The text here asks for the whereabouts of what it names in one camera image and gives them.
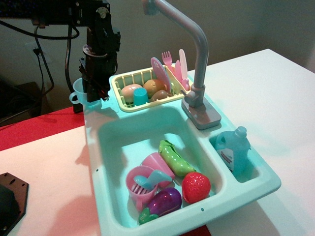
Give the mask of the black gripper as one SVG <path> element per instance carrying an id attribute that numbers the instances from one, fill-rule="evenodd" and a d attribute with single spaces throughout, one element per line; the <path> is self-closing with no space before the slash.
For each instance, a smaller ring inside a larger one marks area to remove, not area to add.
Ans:
<path id="1" fill-rule="evenodd" d="M 88 80 L 87 101 L 108 100 L 109 78 L 117 71 L 117 53 L 100 52 L 98 55 L 87 44 L 82 50 L 85 58 L 80 59 L 79 71 Z"/>

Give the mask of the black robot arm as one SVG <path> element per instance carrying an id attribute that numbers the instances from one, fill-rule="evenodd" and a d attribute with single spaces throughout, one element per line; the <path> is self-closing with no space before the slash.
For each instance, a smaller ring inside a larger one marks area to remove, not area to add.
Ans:
<path id="1" fill-rule="evenodd" d="M 2 0 L 0 16 L 29 19 L 34 26 L 67 25 L 87 29 L 79 70 L 87 101 L 108 100 L 109 78 L 117 71 L 120 32 L 111 24 L 110 3 L 106 0 Z"/>

